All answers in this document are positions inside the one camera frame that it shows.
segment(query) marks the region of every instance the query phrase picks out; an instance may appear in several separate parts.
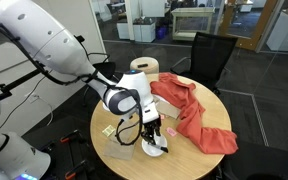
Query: wooden tabletop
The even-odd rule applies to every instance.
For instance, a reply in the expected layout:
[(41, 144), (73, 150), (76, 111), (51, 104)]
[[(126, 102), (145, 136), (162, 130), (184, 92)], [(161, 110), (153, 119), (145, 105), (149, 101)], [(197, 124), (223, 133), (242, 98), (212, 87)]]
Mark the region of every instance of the wooden tabletop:
[[(157, 74), (147, 75), (149, 81), (157, 81)], [(183, 83), (195, 83), (194, 95), (204, 106), (206, 111), (202, 117), (205, 127), (217, 127), (231, 130), (229, 115), (219, 98), (203, 85), (190, 79), (178, 76)], [(119, 117), (103, 109), (103, 103), (96, 106), (91, 120), (91, 138), (95, 150), (102, 161), (116, 174), (126, 179), (199, 179), (208, 174), (222, 160), (222, 154), (204, 154), (189, 139), (177, 134), (175, 137), (166, 132), (167, 127), (174, 130), (180, 120), (166, 118), (162, 120), (161, 133), (166, 137), (169, 153), (159, 157), (150, 157), (141, 146), (142, 138), (135, 144), (131, 160), (122, 160), (104, 156), (104, 148), (109, 138), (102, 131), (109, 125), (116, 128)]]

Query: orange towel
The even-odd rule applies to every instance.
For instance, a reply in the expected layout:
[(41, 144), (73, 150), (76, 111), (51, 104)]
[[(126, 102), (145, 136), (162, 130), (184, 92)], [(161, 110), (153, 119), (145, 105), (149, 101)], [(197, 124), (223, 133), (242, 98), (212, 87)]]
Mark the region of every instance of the orange towel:
[(151, 82), (153, 94), (165, 98), (179, 108), (181, 122), (176, 130), (190, 140), (206, 154), (232, 154), (238, 147), (236, 134), (218, 128), (201, 126), (203, 106), (192, 94), (195, 84), (184, 84), (171, 73), (160, 73), (159, 82)]

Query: chair backrest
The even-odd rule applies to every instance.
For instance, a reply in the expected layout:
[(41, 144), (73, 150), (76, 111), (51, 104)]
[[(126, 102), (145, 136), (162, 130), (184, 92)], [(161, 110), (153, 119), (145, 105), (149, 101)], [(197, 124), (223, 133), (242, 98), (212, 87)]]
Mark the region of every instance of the chair backrest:
[(191, 73), (219, 80), (237, 38), (197, 32), (191, 49)]

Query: small white object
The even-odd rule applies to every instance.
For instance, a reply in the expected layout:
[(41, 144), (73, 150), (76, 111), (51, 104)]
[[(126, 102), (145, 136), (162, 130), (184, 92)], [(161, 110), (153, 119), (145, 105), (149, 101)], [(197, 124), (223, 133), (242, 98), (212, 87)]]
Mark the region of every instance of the small white object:
[[(167, 140), (163, 134), (161, 134), (160, 137), (154, 134), (154, 139), (155, 139), (156, 145), (167, 147)], [(146, 154), (152, 157), (158, 157), (164, 153), (164, 151), (149, 145), (144, 139), (142, 140), (142, 148)]]

